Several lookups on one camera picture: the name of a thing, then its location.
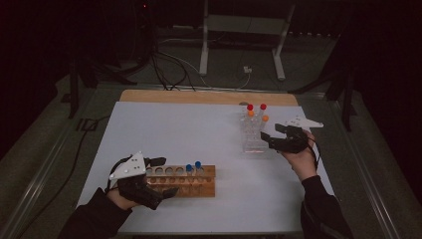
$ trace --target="wooden table edge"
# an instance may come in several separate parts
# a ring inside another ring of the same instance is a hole
[[[253,105],[296,107],[298,101],[292,94],[274,93],[228,93],[228,92],[187,92],[158,90],[124,90],[120,102],[143,103],[181,103],[181,104],[216,104],[238,105],[248,103]]]

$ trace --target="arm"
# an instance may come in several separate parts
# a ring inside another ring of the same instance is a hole
[[[93,198],[86,205],[79,206],[68,219],[58,238],[109,238],[137,204],[121,197],[118,190],[105,194],[97,189]]]
[[[309,145],[315,137],[305,131]],[[315,159],[309,148],[299,153],[281,152],[292,166],[305,189],[301,223],[305,238],[353,238],[336,198],[329,195],[317,175]]]

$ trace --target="white stand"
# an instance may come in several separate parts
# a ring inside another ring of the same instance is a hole
[[[280,81],[284,80],[286,76],[285,71],[283,70],[282,60],[280,59],[280,53],[282,52],[294,11],[295,5],[291,5],[288,16],[286,16],[285,19],[212,15],[208,14],[208,0],[205,0],[202,53],[201,62],[199,65],[199,75],[203,77],[207,75],[209,52],[208,31],[243,32],[280,35],[279,45],[277,48],[273,49],[273,58],[277,72],[277,79]]]

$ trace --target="hand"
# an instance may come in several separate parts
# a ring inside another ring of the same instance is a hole
[[[134,201],[127,200],[126,198],[120,196],[118,192],[118,188],[111,189],[107,194],[106,197],[112,201],[116,206],[123,210],[128,210],[132,207],[138,206]]]
[[[306,133],[308,138],[310,138],[308,140],[308,144],[310,147],[313,147],[315,137],[307,130],[304,130],[304,133]],[[298,153],[282,151],[279,151],[279,153],[286,158],[300,181],[317,175],[315,159],[310,148],[306,148],[305,150]]]

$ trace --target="table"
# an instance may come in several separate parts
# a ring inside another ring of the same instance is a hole
[[[273,150],[258,154],[241,150],[237,116],[241,112],[239,103],[244,101],[254,105],[266,103],[270,124],[274,120],[304,117],[292,95],[123,92],[108,122],[79,204],[87,203],[98,187],[105,186],[109,170],[119,159],[142,150],[145,157],[166,157],[168,165],[196,160],[216,165],[216,196],[171,198],[155,211],[136,207],[119,233],[302,231],[300,207],[304,191],[289,164]],[[186,120],[193,115],[198,116],[196,120]],[[318,173],[328,193],[333,194],[322,161]]]

